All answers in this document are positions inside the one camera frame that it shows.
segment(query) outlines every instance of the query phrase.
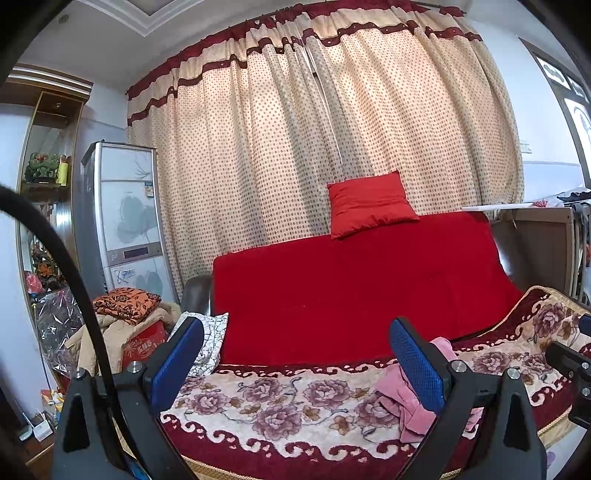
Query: red box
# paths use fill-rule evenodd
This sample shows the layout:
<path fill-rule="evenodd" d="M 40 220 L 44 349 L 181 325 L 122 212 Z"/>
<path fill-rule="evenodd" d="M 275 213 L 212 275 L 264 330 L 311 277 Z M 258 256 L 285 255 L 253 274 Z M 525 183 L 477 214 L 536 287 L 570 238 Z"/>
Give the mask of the red box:
<path fill-rule="evenodd" d="M 127 365 L 134 360 L 145 362 L 154 353 L 156 347 L 164 343 L 167 338 L 168 334 L 164 330 L 164 324 L 161 321 L 150 325 L 125 344 L 121 368 L 125 370 Z"/>

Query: yellow bottle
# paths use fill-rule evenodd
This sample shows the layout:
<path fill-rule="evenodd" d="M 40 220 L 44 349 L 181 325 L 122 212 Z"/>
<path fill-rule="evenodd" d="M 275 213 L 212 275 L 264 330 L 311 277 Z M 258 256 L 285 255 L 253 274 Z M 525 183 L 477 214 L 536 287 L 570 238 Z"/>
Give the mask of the yellow bottle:
<path fill-rule="evenodd" d="M 60 166 L 57 169 L 57 182 L 65 187 L 68 185 L 68 162 L 65 155 L 60 155 Z"/>

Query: white wall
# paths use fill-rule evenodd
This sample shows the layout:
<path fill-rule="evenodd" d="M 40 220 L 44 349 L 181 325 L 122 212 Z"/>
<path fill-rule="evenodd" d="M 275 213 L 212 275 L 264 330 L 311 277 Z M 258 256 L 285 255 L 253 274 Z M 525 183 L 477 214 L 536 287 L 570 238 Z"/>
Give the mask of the white wall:
<path fill-rule="evenodd" d="M 12 189 L 19 180 L 22 147 L 33 108 L 0 104 L 0 183 Z M 82 112 L 75 155 L 83 155 L 91 142 L 125 142 L 127 102 L 124 95 L 95 84 Z M 39 391 L 47 388 L 37 340 L 21 286 L 17 261 L 15 222 L 0 213 L 0 265 L 2 282 L 2 335 L 0 375 L 28 415 L 41 409 Z"/>
<path fill-rule="evenodd" d="M 579 73 L 553 33 L 518 0 L 473 0 L 466 18 L 511 32 L 541 48 L 574 73 Z"/>
<path fill-rule="evenodd" d="M 32 113 L 31 107 L 0 104 L 0 183 L 4 186 L 16 186 L 22 140 Z M 21 287 L 15 229 L 12 217 L 0 213 L 3 312 L 0 372 L 21 408 L 33 415 L 41 408 L 39 390 L 47 388 L 47 382 Z"/>
<path fill-rule="evenodd" d="M 536 200 L 584 186 L 573 138 L 552 88 L 518 36 L 489 23 L 494 20 L 492 16 L 487 22 L 472 20 L 471 23 L 482 36 L 503 75 L 515 112 L 519 139 L 531 147 L 531 153 L 522 154 L 525 200 Z M 537 22 L 550 34 L 534 17 L 523 20 L 524 31 L 536 30 L 532 25 Z M 546 37 L 544 41 L 537 41 L 543 44 L 537 46 L 544 51 L 550 49 L 548 46 L 557 50 L 556 45 Z"/>

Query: window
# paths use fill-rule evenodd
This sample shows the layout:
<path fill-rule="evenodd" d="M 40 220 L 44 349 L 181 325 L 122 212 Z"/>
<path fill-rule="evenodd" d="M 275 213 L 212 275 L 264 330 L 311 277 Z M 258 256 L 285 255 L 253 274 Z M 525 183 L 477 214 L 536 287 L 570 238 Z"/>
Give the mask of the window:
<path fill-rule="evenodd" d="M 591 187 L 591 104 L 584 83 L 546 52 L 523 39 L 521 41 L 535 58 L 556 95 L 577 149 L 585 185 Z"/>

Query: plastic bag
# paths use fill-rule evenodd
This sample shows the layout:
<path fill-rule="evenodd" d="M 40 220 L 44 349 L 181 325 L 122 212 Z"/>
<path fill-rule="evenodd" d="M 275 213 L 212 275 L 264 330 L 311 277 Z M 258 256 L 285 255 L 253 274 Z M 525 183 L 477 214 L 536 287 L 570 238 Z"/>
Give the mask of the plastic bag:
<path fill-rule="evenodd" d="M 37 331 L 45 359 L 51 368 L 68 378 L 76 373 L 77 362 L 64 344 L 83 323 L 69 287 L 49 293 L 37 302 Z"/>

